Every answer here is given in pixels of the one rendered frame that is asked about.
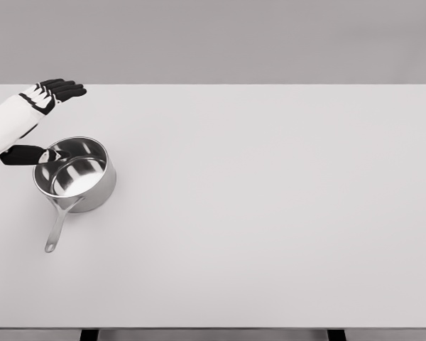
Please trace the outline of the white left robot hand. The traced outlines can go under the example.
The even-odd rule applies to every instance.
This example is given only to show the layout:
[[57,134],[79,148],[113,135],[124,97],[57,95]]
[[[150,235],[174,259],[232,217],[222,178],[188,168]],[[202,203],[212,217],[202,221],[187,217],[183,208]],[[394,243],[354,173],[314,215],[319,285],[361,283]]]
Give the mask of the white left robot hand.
[[0,161],[7,166],[34,166],[65,160],[57,151],[18,141],[27,136],[56,106],[87,93],[84,85],[62,78],[37,82],[0,104]]

